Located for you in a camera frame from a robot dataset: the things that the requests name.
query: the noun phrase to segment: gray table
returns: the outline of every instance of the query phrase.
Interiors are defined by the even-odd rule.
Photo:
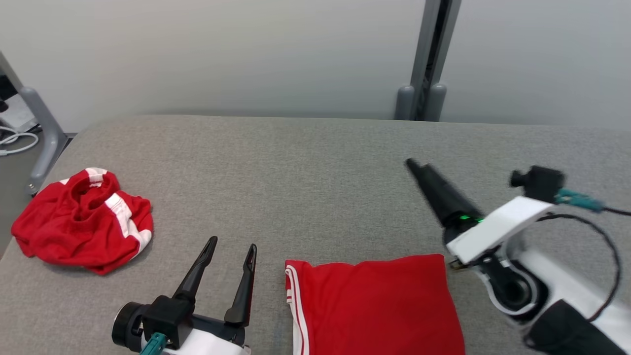
[[[92,166],[116,173],[124,191],[152,202],[155,237],[106,277],[45,265],[11,242],[0,261],[0,352],[130,354],[110,339],[117,310],[172,293],[216,234],[196,313],[223,316],[248,245],[256,243],[247,343],[256,355],[290,354],[286,258],[357,263],[444,253],[442,231],[405,158],[435,164],[486,212],[520,193],[507,185],[511,170],[533,164],[562,169],[569,188],[631,208],[630,138],[597,129],[355,119],[144,116],[95,124],[70,144],[47,181]],[[631,218],[566,209],[611,232],[629,269]],[[609,288],[610,252],[589,229],[547,222],[528,235]],[[631,303],[629,275],[620,297]],[[531,353],[473,274],[450,272],[448,279],[469,355]]]

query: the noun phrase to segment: red garment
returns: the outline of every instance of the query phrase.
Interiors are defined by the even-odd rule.
[[[116,176],[97,167],[48,185],[11,227],[24,255],[99,275],[138,255],[152,230],[149,201],[121,191]]]
[[[285,262],[294,355],[464,355],[442,255]]]

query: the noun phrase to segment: teal connector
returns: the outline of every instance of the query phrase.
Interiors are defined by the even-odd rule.
[[[162,333],[153,333],[140,355],[160,355],[167,345],[167,337]]]
[[[586,210],[597,213],[602,212],[604,208],[604,203],[602,201],[592,198],[589,195],[583,195],[582,193],[574,192],[568,189],[560,189],[558,191],[557,203],[585,208]]]

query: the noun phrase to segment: white cable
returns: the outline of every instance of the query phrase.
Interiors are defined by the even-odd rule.
[[[19,133],[11,128],[8,127],[3,127],[0,126],[0,129],[3,129],[5,131],[9,131],[11,133],[13,133],[12,135],[8,136],[7,138],[0,140],[0,147],[5,145],[5,144],[11,144],[13,142],[15,142],[16,140],[18,140],[19,137],[32,137],[35,139],[35,141],[25,147],[22,148],[18,148],[15,150],[6,150],[6,149],[0,149],[0,157],[4,156],[4,155],[9,155],[9,154],[15,154],[15,153],[20,153],[20,152],[24,152],[27,149],[31,149],[33,148],[37,142],[39,141],[39,137],[36,134],[33,133]]]

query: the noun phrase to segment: gray floor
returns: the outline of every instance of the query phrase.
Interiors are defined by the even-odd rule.
[[[39,136],[37,145],[26,152],[0,157],[0,255],[11,240],[13,221],[31,200],[30,196],[26,196],[24,187],[42,150],[42,134]],[[3,146],[3,149],[23,147],[30,142],[29,137],[24,137],[12,145]]]

